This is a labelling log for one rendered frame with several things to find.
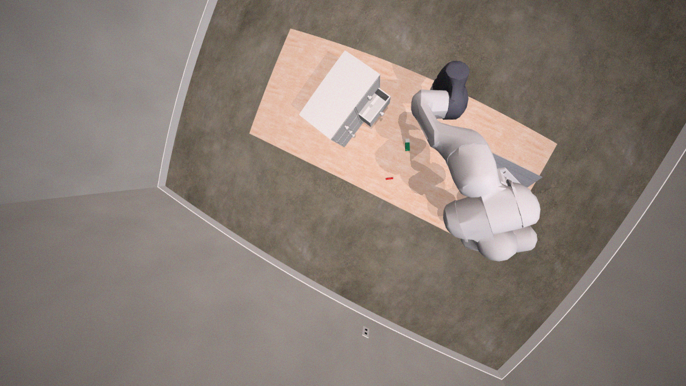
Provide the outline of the grey chest of drawers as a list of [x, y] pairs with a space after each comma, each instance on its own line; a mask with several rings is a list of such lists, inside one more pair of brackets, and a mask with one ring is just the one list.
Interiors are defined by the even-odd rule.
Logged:
[[[299, 116], [331, 141], [343, 146], [339, 140], [335, 141], [333, 136], [354, 109], [357, 113], [358, 103], [378, 78], [380, 88], [380, 74], [345, 51], [302, 108]], [[358, 113], [356, 117], [362, 124]]]

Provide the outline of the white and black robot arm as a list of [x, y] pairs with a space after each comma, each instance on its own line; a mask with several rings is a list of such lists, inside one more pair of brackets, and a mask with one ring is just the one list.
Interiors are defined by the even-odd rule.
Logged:
[[468, 76], [465, 63], [446, 64], [430, 90], [419, 90], [413, 96], [411, 112], [429, 146], [446, 161], [460, 193], [468, 196], [444, 207], [449, 234], [490, 261], [507, 261], [535, 247], [537, 234], [530, 225], [539, 220], [541, 207], [537, 197], [507, 168], [497, 168], [482, 135], [437, 120], [456, 120], [465, 112]]

